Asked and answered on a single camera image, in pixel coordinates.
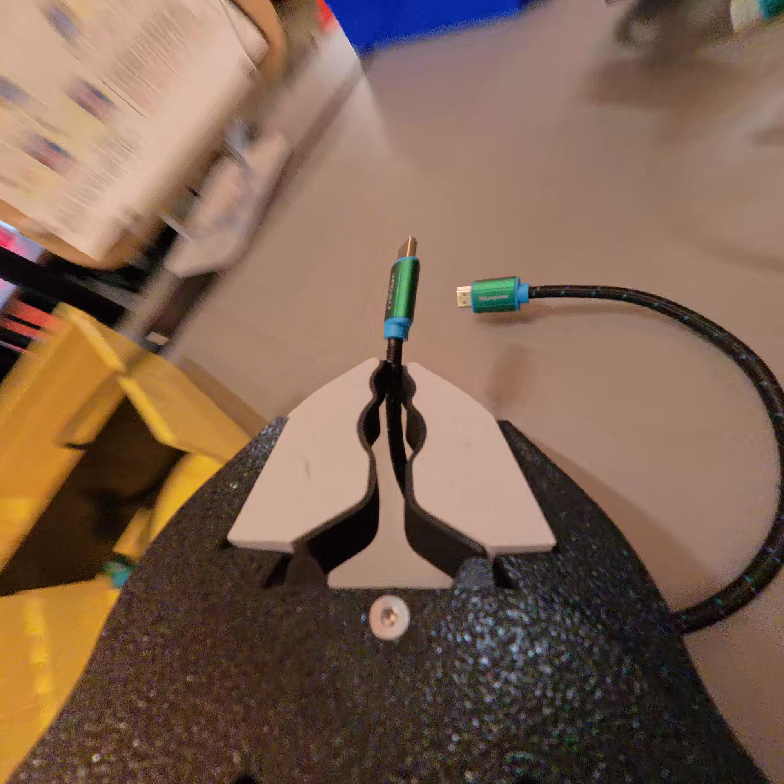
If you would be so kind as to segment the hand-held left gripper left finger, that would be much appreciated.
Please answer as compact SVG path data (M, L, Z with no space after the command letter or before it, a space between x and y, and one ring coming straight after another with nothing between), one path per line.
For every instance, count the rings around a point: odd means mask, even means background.
M383 363L368 359L289 414L228 543L310 557L329 574L373 541L379 487L372 445L383 397L378 376Z

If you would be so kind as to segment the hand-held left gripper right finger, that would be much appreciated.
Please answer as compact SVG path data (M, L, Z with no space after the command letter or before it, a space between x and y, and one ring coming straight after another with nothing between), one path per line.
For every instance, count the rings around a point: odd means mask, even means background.
M413 551L453 579L469 560L550 553L555 535L490 411L416 362L404 381Z

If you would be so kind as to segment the blue plastic bin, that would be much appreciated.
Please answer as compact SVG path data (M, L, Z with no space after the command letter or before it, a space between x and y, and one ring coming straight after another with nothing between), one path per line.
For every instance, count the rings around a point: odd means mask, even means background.
M515 17L533 1L326 1L357 54Z

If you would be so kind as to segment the grey desk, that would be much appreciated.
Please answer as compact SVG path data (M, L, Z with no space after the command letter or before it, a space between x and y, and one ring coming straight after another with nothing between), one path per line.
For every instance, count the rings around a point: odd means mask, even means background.
M782 48L648 65L613 46L621 13L551 2L375 56L170 356L282 416L382 354L390 265L414 235L406 358L539 446L682 608L740 573L775 509L750 383L639 307L456 307L457 286L505 275L641 289L782 381Z

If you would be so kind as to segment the yellow plastic bin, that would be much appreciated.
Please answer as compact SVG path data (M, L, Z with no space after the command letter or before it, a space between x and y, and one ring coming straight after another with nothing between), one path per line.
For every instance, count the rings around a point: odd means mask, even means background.
M82 311L42 332L2 382L2 782L142 555L250 440L192 376Z

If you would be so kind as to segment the wooden board with printed paper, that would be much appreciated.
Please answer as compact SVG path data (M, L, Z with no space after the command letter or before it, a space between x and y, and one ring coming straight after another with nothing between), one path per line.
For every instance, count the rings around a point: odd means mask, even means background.
M273 2L2 1L2 225L119 265L286 60Z

